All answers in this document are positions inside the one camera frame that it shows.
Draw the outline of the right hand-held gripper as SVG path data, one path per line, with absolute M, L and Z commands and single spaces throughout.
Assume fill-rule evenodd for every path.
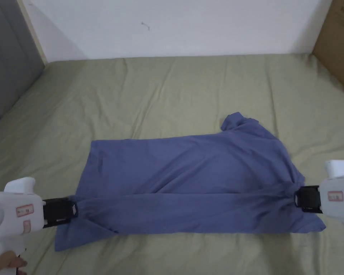
M 297 209 L 322 213 L 344 224 L 344 160 L 326 162 L 328 178 L 320 185 L 299 187 L 293 194 Z

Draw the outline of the person's left hand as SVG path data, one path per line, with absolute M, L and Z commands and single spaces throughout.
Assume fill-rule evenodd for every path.
M 21 268 L 27 266 L 28 262 L 16 256 L 14 251 L 6 251 L 0 255 L 0 271 L 6 268 Z

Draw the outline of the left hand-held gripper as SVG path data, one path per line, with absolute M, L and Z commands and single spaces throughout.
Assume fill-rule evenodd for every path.
M 25 251 L 29 233 L 70 223 L 78 217 L 77 202 L 70 197 L 42 199 L 35 194 L 35 179 L 10 181 L 0 192 L 0 255 Z

